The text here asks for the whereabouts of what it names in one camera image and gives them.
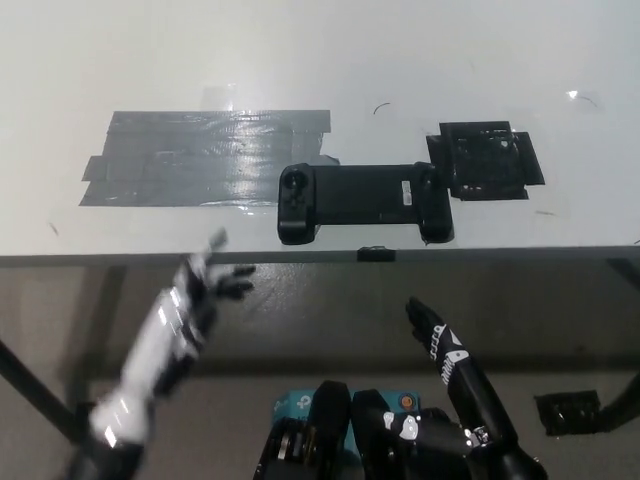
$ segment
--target black device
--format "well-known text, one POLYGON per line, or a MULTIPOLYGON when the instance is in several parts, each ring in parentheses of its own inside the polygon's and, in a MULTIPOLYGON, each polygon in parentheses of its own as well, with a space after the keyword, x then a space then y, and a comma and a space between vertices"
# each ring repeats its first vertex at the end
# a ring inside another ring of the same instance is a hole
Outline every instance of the black device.
POLYGON ((280 419, 271 429, 254 480, 333 480, 342 463, 351 394, 327 380, 311 400, 306 421, 280 419))
POLYGON ((453 238, 447 187, 424 162, 385 166, 292 165, 280 176, 278 236, 315 239, 319 225, 417 224, 425 242, 453 238))

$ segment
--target label sticker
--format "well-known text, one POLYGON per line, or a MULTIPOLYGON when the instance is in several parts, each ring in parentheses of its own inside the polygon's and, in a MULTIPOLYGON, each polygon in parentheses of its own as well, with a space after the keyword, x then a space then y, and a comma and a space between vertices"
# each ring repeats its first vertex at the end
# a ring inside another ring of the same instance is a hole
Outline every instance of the label sticker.
POLYGON ((413 204, 413 198, 411 197, 411 182, 408 180, 402 181, 402 203, 405 207, 410 207, 413 204))

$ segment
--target black tape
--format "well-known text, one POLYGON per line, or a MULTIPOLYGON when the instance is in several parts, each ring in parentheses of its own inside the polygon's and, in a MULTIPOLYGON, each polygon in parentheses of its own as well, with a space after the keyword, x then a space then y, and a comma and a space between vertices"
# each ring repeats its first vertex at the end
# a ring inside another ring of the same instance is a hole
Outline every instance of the black tape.
POLYGON ((461 200, 523 200, 525 185, 544 185, 531 138, 509 122, 441 123, 427 137, 431 162, 451 196, 461 200))
POLYGON ((362 247, 358 250, 358 262, 395 262, 396 251, 386 247, 362 247))

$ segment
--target white robotic hand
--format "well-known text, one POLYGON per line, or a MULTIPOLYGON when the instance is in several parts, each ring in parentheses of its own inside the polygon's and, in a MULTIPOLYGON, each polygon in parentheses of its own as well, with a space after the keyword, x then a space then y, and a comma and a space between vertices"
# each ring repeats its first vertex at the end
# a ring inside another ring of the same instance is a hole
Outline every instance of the white robotic hand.
POLYGON ((208 248, 190 255, 160 292, 127 357, 120 384, 93 409, 88 437, 71 466, 69 480, 133 477, 153 430, 157 398, 184 379, 204 348, 228 298, 241 300, 253 288, 253 266, 215 264, 224 230, 208 248))

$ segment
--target teal box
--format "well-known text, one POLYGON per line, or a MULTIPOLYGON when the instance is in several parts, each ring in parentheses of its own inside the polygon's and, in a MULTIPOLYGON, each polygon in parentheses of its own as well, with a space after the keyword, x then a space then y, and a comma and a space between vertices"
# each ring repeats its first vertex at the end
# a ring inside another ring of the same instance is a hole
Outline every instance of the teal box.
MULTIPOLYGON (((309 407, 315 390, 290 390, 273 404, 273 423, 281 418, 295 418, 307 420, 309 407)), ((420 397, 417 392, 380 390, 382 398, 389 404, 393 413, 413 412, 420 409, 420 397)), ((360 454, 353 437, 353 428, 349 424, 349 430, 344 440, 344 450, 347 464, 359 464, 360 454)))

